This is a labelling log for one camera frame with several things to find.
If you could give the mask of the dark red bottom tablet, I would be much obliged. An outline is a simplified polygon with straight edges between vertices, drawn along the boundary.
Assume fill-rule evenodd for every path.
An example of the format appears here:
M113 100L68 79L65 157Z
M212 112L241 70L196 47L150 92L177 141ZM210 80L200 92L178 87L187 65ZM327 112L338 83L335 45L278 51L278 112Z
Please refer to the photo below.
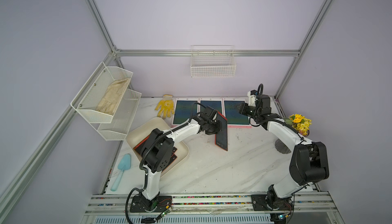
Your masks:
M216 122L220 124L220 130L215 135L215 145L228 151L228 123L227 119L219 112L216 115Z

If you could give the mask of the pink white writing tablet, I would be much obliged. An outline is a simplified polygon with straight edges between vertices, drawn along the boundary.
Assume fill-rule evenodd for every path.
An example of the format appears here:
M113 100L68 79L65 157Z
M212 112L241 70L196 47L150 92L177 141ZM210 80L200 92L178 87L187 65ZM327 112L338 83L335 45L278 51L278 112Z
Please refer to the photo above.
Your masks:
M175 113L171 123L172 127L182 124L189 120L191 115L197 114L199 112L198 105L193 105L193 103L197 102L199 100L196 98L176 98Z

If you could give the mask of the beige storage tray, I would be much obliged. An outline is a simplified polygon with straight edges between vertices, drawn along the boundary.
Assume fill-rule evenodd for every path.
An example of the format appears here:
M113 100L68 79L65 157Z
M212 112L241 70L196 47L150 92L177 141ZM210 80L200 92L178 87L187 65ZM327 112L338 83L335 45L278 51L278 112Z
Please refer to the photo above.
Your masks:
M138 128L131 130L126 136L129 147L134 151L139 161L142 160L147 149L164 131L170 129L169 125L161 118L153 118ZM185 162L189 155L189 148L183 141L176 141L172 150L171 158L161 177L178 168Z

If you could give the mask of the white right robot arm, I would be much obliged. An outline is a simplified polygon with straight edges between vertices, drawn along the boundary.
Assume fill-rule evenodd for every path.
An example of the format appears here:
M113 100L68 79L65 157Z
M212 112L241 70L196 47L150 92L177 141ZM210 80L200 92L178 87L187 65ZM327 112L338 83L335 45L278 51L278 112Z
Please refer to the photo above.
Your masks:
M272 113L271 100L261 91L248 92L249 102L239 106L239 113L274 134L291 152L289 174L271 185L265 197L265 208L278 210L308 183L317 183L329 178L326 146L301 135L280 115Z

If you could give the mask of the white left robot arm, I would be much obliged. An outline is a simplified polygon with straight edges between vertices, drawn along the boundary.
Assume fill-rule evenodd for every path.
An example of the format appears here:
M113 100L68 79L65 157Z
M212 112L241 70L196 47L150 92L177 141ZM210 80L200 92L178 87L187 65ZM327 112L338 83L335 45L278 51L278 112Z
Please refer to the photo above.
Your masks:
M133 188L127 196L125 203L127 223L132 223L129 216L130 200L133 203L135 199L141 201L141 205L147 212L158 207L161 173L168 166L175 143L204 132L206 135L214 135L215 142L222 144L223 149L227 149L228 120L226 117L210 106L206 107L198 102L193 104L203 107L203 110L196 114L192 113L188 120L171 129L161 131L156 128L152 130L142 147L139 169L145 172L144 186L142 189Z

